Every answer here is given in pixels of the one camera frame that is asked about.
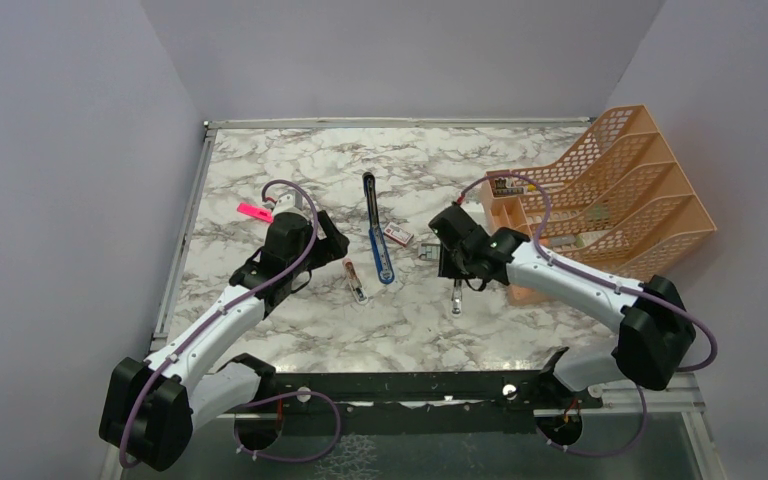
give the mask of pink highlighter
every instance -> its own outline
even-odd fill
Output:
[[[266,223],[272,223],[272,212],[265,208],[255,207],[254,205],[249,205],[248,203],[241,203],[240,206],[237,207],[237,211],[243,215],[248,215],[258,220],[263,220]]]

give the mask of gray marble veining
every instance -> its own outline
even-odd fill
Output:
[[[545,165],[582,127],[331,128],[221,130],[208,169],[175,307],[172,338],[213,303],[231,273],[263,242],[267,224],[236,211],[259,204],[275,178],[300,183],[351,241],[349,257],[367,293],[355,303],[343,267],[314,272],[310,285],[241,337],[219,360],[251,353],[279,371],[391,372],[539,368],[554,348],[610,332],[560,303],[511,307],[504,289],[464,292],[453,317],[451,281],[417,258],[432,241],[428,221],[486,170]],[[376,176],[382,224],[415,234],[407,248],[388,242],[396,281],[377,280],[367,237],[361,175]],[[281,188],[274,193],[282,193]]]

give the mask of metal frame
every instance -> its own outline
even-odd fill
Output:
[[[216,130],[210,129],[208,122],[204,123],[207,128],[204,137],[204,143],[201,147],[201,156],[199,157],[196,168],[196,178],[190,189],[190,198],[187,201],[186,210],[184,210],[184,221],[178,233],[179,248],[175,250],[175,257],[172,260],[172,268],[169,277],[166,280],[166,289],[163,292],[163,299],[160,302],[160,311],[155,322],[154,334],[151,339],[149,352],[156,352],[166,345],[167,336],[172,317],[175,314],[175,304],[178,301],[178,292],[181,287],[181,277],[184,275],[184,266],[187,264],[187,254],[190,251],[190,238],[195,229],[196,217],[198,216],[198,207],[201,203],[201,192],[204,189],[204,181],[207,179],[207,169],[210,166],[210,160],[213,157],[213,146],[216,141]]]
[[[320,117],[207,122],[208,130],[247,128],[482,128],[590,126],[594,117],[565,118],[389,118]]]
[[[696,465],[703,480],[725,480],[726,473],[717,446],[710,434],[702,412],[683,412],[684,427],[696,456]]]

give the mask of screw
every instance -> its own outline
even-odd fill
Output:
[[[502,395],[504,395],[508,400],[513,400],[516,398],[516,391],[516,387],[510,383],[502,387]]]

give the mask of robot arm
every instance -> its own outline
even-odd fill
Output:
[[[272,367],[235,358],[215,374],[206,373],[237,338],[298,291],[292,287],[297,277],[346,255],[349,240],[324,211],[317,219],[325,236],[315,238],[298,262],[314,228],[295,207],[279,203],[263,247],[233,273],[216,302],[166,347],[142,362],[125,358],[116,366],[99,426],[103,440],[120,445],[127,430],[127,453],[164,470],[181,456],[194,430],[254,398],[262,369]]]
[[[625,378],[663,390],[696,337],[689,321],[633,294],[645,292],[684,309],[675,286],[665,278],[655,276],[641,283],[563,260],[615,286],[607,288],[559,268],[556,254],[549,252],[545,258],[525,234],[501,228],[488,235],[457,204],[434,217],[429,226],[462,274],[540,290],[617,334],[616,341],[557,352],[544,367],[541,382],[554,397]]]

